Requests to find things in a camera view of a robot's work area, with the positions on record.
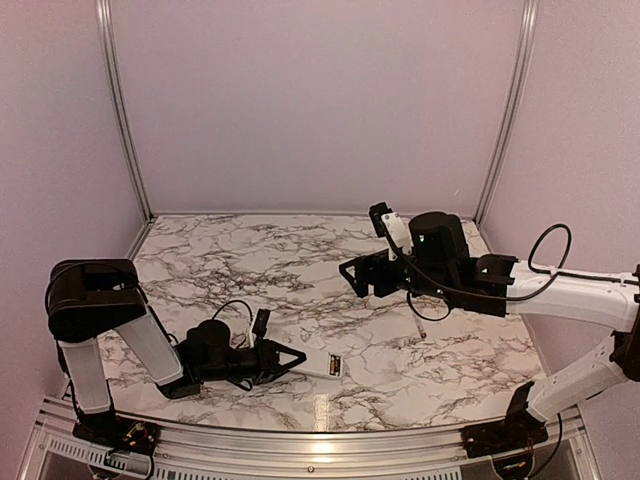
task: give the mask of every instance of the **gray marble veining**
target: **gray marble veining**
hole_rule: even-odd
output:
[[[487,252],[466,222],[473,255]],[[385,248],[366,217],[164,216],[136,258],[150,302],[180,340],[222,303],[272,310],[270,338],[344,356],[345,374],[289,373],[244,392],[225,382],[169,401],[117,334],[101,338],[118,409],[188,423],[266,430],[363,431],[443,425],[504,414],[513,390],[542,368],[518,316],[453,311],[416,320],[402,293],[360,299],[338,265]],[[441,307],[416,300],[427,316]],[[242,342],[247,314],[220,315]],[[417,324],[427,333],[422,339]]]

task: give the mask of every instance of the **metal extrusion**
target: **metal extrusion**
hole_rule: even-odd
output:
[[[100,40],[104,54],[106,66],[106,74],[113,103],[120,140],[125,154],[127,169],[131,177],[138,208],[145,222],[153,219],[154,215],[149,205],[149,198],[142,179],[142,172],[136,154],[133,136],[131,134],[131,126],[125,108],[124,93],[122,91],[122,82],[120,80],[120,70],[118,68],[118,59],[116,55],[116,44],[113,34],[113,25],[111,21],[111,3],[110,0],[96,0],[96,10],[98,16],[98,26],[100,28]]]
[[[147,239],[147,236],[149,236],[149,232],[151,232],[151,228],[153,227],[154,223],[156,223],[156,219],[157,219],[156,217],[153,217],[147,220],[146,222],[144,222],[144,225],[142,225],[142,228],[138,232],[138,235],[136,235],[136,238],[134,239],[133,244],[129,248],[126,258],[128,258],[129,260],[133,260],[136,257],[136,255],[142,248],[144,241]]]
[[[509,141],[513,132],[513,125],[518,112],[518,107],[522,100],[524,86],[531,63],[531,50],[538,16],[538,0],[525,0],[522,13],[522,23],[520,25],[520,36],[516,50],[516,62],[513,68],[511,86],[505,106],[502,123],[496,144],[493,149],[489,171],[476,206],[474,220],[478,227],[482,227],[487,217],[491,201],[498,186],[500,171],[504,165]]]
[[[428,478],[432,472],[464,470],[488,461],[488,457],[467,458],[460,437],[462,425],[386,432],[296,433],[188,425],[161,419],[153,421],[161,428],[153,478],[188,479],[185,473],[193,475],[192,478],[207,478],[203,475],[206,472],[211,478],[229,480],[404,480],[416,476]],[[105,447],[72,437],[74,423],[75,413],[70,401],[46,398],[18,478],[42,478],[45,457],[52,451],[55,453],[56,449],[60,453],[60,442],[69,445],[65,448],[72,449],[67,450],[69,455],[79,455],[77,451],[74,454],[74,448],[86,451],[83,458],[87,463],[92,462],[92,453],[99,457],[99,450],[105,450]],[[571,443],[573,456],[582,465],[578,478],[598,480],[597,473],[592,471],[593,454],[578,410],[571,408],[565,411],[563,423],[563,438]],[[548,429],[550,439],[546,445],[553,446],[557,441],[558,424],[549,422]],[[131,469],[144,471],[147,466],[143,462],[137,467],[141,459],[129,458],[126,454],[114,454],[113,458],[122,463],[123,469],[131,462]]]

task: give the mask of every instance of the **wall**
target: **wall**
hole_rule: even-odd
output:
[[[574,233],[568,266],[615,272],[640,262],[639,47],[636,1],[541,2],[528,84],[484,225],[495,251],[526,256],[562,221]],[[531,327],[552,370],[610,333],[555,318],[532,318]],[[581,405],[605,480],[640,471],[638,395],[640,386],[626,384]]]
[[[48,273],[126,254],[142,225],[106,87],[91,0],[0,4],[0,465],[14,478],[62,376]]]
[[[113,3],[157,211],[473,214],[523,2]]]

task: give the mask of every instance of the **white marble tabletop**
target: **white marble tabletop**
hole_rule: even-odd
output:
[[[473,223],[472,255],[487,253]],[[455,424],[503,415],[515,388],[543,375],[518,316],[454,310],[418,321],[403,292],[358,298],[338,265],[385,248],[367,217],[162,216],[135,260],[144,290],[179,340],[224,302],[272,310],[268,337],[343,355],[340,380],[289,373],[244,392],[226,382],[167,400],[117,334],[101,338],[116,408],[188,423],[264,430],[365,431]],[[436,306],[416,306],[435,316]],[[238,344],[239,306],[219,317]],[[427,334],[421,338],[417,323]]]

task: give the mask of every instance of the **black cable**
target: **black cable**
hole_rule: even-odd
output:
[[[533,265],[533,257],[535,256],[536,251],[538,250],[538,247],[540,246],[542,241],[547,237],[547,235],[549,235],[554,230],[558,230],[558,229],[563,229],[567,232],[567,248],[565,249],[565,253],[562,257],[562,261],[560,262],[560,265],[564,265],[567,259],[567,256],[569,255],[569,248],[571,246],[571,240],[572,240],[571,229],[569,228],[568,225],[565,225],[564,223],[556,223],[555,225],[552,225],[549,228],[547,228],[542,233],[542,235],[538,237],[538,240],[536,240],[536,243],[533,245],[533,248],[531,249],[531,253],[529,253],[529,258],[527,259],[527,266],[529,267],[529,270],[531,270],[532,272],[551,275],[551,270],[535,267]],[[603,277],[602,275],[585,275],[582,273],[575,273],[575,272],[557,272],[557,273],[561,277],[577,278],[580,280],[593,280],[596,282],[610,282],[610,283],[624,283],[627,285],[635,285],[635,286],[640,285],[640,282],[636,282],[633,280],[625,280],[623,282],[620,278]]]
[[[73,388],[73,382],[69,377],[69,387],[71,387],[71,404],[73,405],[73,411],[76,412],[76,417],[79,419],[82,416],[80,407],[78,406],[78,399],[76,398],[76,389]]]
[[[557,223],[557,224],[552,225],[551,227],[547,228],[542,233],[542,235],[540,235],[538,237],[538,239],[536,240],[535,244],[533,245],[533,248],[531,249],[531,252],[529,253],[529,258],[527,260],[527,266],[529,267],[529,269],[531,271],[533,271],[534,273],[550,275],[549,281],[547,283],[545,283],[542,287],[540,287],[538,290],[536,290],[534,292],[531,292],[531,293],[529,293],[527,295],[520,296],[520,297],[508,297],[508,296],[499,297],[499,296],[496,296],[496,295],[487,295],[487,294],[484,294],[484,293],[468,292],[468,291],[465,291],[465,290],[459,290],[457,288],[453,288],[453,287],[448,287],[446,285],[442,285],[441,283],[433,280],[425,272],[423,272],[417,265],[415,265],[411,261],[411,259],[407,255],[404,254],[402,249],[400,249],[396,245],[396,243],[393,241],[393,238],[391,238],[391,235],[389,234],[389,231],[386,228],[385,228],[384,234],[385,234],[387,242],[389,243],[389,246],[391,247],[391,250],[393,251],[393,253],[395,253],[398,257],[400,257],[411,269],[413,269],[418,275],[420,275],[422,278],[424,278],[427,282],[429,282],[431,285],[433,285],[434,287],[436,287],[436,288],[438,288],[440,290],[451,292],[451,293],[456,293],[458,295],[464,295],[464,296],[467,296],[467,297],[481,298],[483,300],[506,301],[506,302],[525,302],[527,300],[531,300],[532,298],[537,297],[542,292],[547,290],[553,284],[553,282],[556,281],[556,279],[559,276],[570,277],[570,278],[578,278],[578,279],[582,279],[582,280],[594,280],[594,281],[601,281],[601,282],[612,282],[612,283],[621,283],[621,284],[626,284],[626,285],[640,286],[640,282],[633,281],[633,280],[625,280],[623,282],[619,278],[602,277],[602,276],[598,276],[598,275],[583,275],[583,274],[579,274],[579,273],[562,272],[562,271],[551,272],[551,270],[543,270],[543,269],[539,269],[539,268],[534,267],[533,266],[533,257],[535,255],[538,247],[541,245],[542,241],[547,237],[547,235],[549,235],[551,232],[553,232],[554,230],[557,230],[559,228],[561,228],[561,229],[563,229],[563,230],[565,230],[567,232],[567,244],[565,246],[564,253],[562,254],[562,259],[560,260],[560,263],[558,264],[558,266],[556,268],[557,269],[561,269],[562,267],[564,267],[564,264],[567,261],[567,258],[569,257],[569,252],[571,250],[572,235],[571,235],[571,229],[567,225],[565,225],[564,223]]]
[[[418,275],[420,275],[422,278],[424,278],[427,282],[429,282],[434,287],[439,288],[440,290],[443,290],[443,291],[447,291],[447,292],[451,292],[451,293],[457,293],[458,295],[464,295],[464,296],[467,296],[467,297],[474,297],[474,298],[482,298],[483,300],[497,300],[497,301],[507,301],[507,302],[525,302],[527,300],[531,300],[532,298],[537,297],[542,292],[547,290],[551,286],[551,284],[553,284],[553,282],[555,282],[556,278],[558,278],[558,274],[554,273],[553,275],[551,275],[551,278],[549,279],[549,281],[547,283],[545,283],[542,287],[540,287],[538,290],[536,290],[536,291],[534,291],[532,293],[529,293],[528,295],[523,295],[521,297],[507,297],[507,296],[499,297],[497,295],[487,295],[487,294],[484,294],[484,293],[474,293],[474,292],[468,292],[468,291],[465,291],[465,290],[459,290],[457,288],[447,287],[446,285],[442,285],[441,283],[433,280],[429,275],[424,273],[396,245],[396,243],[393,241],[393,238],[391,238],[391,235],[389,235],[389,232],[386,229],[385,229],[385,237],[387,238],[387,242],[389,242],[389,246],[391,247],[391,250],[393,251],[393,253],[395,253],[398,257],[400,257],[402,259],[402,261],[404,261]]]
[[[538,237],[538,239],[536,240],[536,243],[533,244],[533,248],[531,248],[531,251],[529,252],[529,258],[527,259],[527,266],[529,267],[529,270],[531,270],[532,272],[551,275],[551,270],[541,270],[539,268],[534,267],[533,257],[538,251],[538,247],[540,247],[544,239],[547,238],[547,235],[549,235],[551,232],[558,229],[563,229],[565,232],[567,232],[567,244],[564,248],[564,253],[562,254],[562,260],[560,260],[560,263],[558,264],[558,268],[562,268],[564,266],[565,262],[567,261],[567,257],[569,256],[569,251],[571,250],[571,242],[573,241],[573,236],[571,235],[571,229],[569,228],[568,225],[565,225],[564,223],[556,223],[555,225],[551,225],[544,232],[542,232],[542,235]]]
[[[428,322],[441,322],[442,320],[444,320],[445,318],[447,318],[449,316],[449,314],[451,313],[451,307],[449,306],[449,304],[444,299],[443,299],[443,301],[444,301],[445,305],[447,306],[447,313],[445,313],[444,316],[442,316],[440,318],[429,318],[429,317],[425,317],[420,312],[418,312],[418,310],[416,310],[416,307],[414,307],[413,301],[411,300],[411,292],[407,292],[407,304],[409,305],[409,308],[411,309],[411,311],[418,318],[421,318],[422,320],[426,320]]]
[[[534,477],[537,477],[542,470],[547,468],[547,466],[551,463],[551,460],[553,460],[556,454],[558,453],[558,450],[560,450],[560,444],[562,443],[562,417],[560,416],[560,414],[558,414],[558,428],[559,428],[558,441],[556,442],[556,446],[551,452],[551,455],[549,455],[549,458],[547,458],[545,462],[542,465],[540,465],[539,469],[537,469],[534,473],[529,475],[528,477],[529,480],[531,480]]]
[[[227,303],[225,303],[224,305],[222,305],[218,310],[216,310],[216,313],[213,314],[213,316],[211,317],[211,320],[215,320],[216,317],[220,314],[220,312],[222,312],[222,310],[224,310],[225,308],[227,308],[229,305],[232,305],[234,303],[240,303],[242,305],[244,305],[245,307],[247,307],[247,310],[249,311],[249,328],[251,328],[251,324],[253,323],[253,311],[251,310],[251,307],[249,306],[249,304],[247,302],[245,302],[244,300],[240,300],[240,299],[235,299],[235,300],[229,300]],[[244,340],[242,340],[242,342],[240,342],[240,345],[238,345],[236,348],[236,350],[238,348],[241,348],[245,343],[247,343],[247,338],[248,336],[251,335],[251,332],[249,332],[245,337]]]
[[[240,299],[229,300],[227,303],[222,305],[218,310],[216,310],[216,313],[213,314],[213,316],[211,317],[211,320],[215,320],[216,317],[220,314],[220,312],[222,312],[222,310],[227,308],[229,305],[233,305],[234,303],[240,303],[240,304],[244,305],[245,307],[247,307],[247,310],[249,311],[249,325],[251,325],[251,322],[253,322],[253,311],[251,310],[251,307],[249,306],[249,304],[247,302],[245,302],[244,300],[240,300]]]
[[[154,470],[156,469],[156,462],[153,459],[153,454],[149,455],[149,463],[150,465],[150,469],[149,469],[149,475],[147,475],[146,477],[144,477],[144,480],[149,480],[151,477],[153,477],[153,474],[155,473]]]

